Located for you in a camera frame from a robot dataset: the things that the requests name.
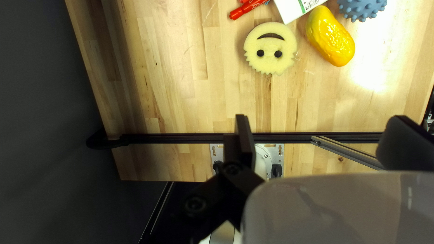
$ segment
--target wooden table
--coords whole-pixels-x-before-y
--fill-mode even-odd
[[[105,129],[122,133],[231,132],[249,117],[254,132],[382,131],[389,117],[421,122],[433,86],[434,6],[389,1],[351,23],[326,5],[356,43],[334,67],[307,41],[308,14],[288,24],[295,64],[261,75],[243,43],[258,24],[281,18],[273,2],[236,21],[237,0],[66,0]],[[374,152],[376,145],[356,145]],[[204,181],[209,146],[130,145],[113,149],[123,180]],[[308,144],[285,146],[285,176],[371,170]]]

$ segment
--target red marker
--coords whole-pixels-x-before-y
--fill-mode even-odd
[[[240,0],[244,4],[234,11],[231,11],[229,18],[231,20],[238,19],[241,15],[250,12],[251,10],[259,7],[261,4],[268,2],[269,0]]]

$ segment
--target screw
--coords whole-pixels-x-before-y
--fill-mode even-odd
[[[236,164],[230,164],[226,166],[224,170],[230,175],[237,175],[240,172],[241,168]]]
[[[191,197],[185,201],[185,210],[198,213],[205,209],[207,201],[200,197]]]

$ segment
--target smiley face sponge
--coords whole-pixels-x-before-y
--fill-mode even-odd
[[[284,24],[266,22],[256,26],[244,42],[246,61],[256,71],[280,76],[294,64],[297,42],[294,33]]]

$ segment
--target yellow toy pepper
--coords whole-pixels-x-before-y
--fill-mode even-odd
[[[326,6],[312,10],[306,22],[306,34],[310,43],[334,66],[344,66],[354,56],[353,38]]]

